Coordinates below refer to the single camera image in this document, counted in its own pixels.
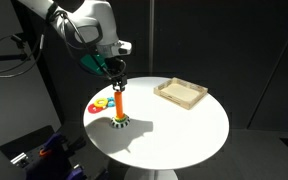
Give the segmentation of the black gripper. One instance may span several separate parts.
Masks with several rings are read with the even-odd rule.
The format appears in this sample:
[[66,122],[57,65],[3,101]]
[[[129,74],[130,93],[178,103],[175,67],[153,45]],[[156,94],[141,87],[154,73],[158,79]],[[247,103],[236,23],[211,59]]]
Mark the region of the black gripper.
[[120,57],[107,58],[105,63],[113,89],[118,91],[121,88],[121,92],[124,92],[127,84],[126,63]]

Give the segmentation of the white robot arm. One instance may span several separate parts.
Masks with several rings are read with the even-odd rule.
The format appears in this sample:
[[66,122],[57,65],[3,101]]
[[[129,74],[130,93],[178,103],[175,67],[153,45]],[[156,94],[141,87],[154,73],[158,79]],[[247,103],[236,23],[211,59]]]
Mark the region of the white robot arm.
[[77,10],[69,12],[55,0],[18,1],[53,27],[67,47],[86,51],[79,60],[85,71],[106,77],[117,92],[125,90],[126,63],[121,56],[131,53],[132,44],[119,39],[109,2],[84,0]]

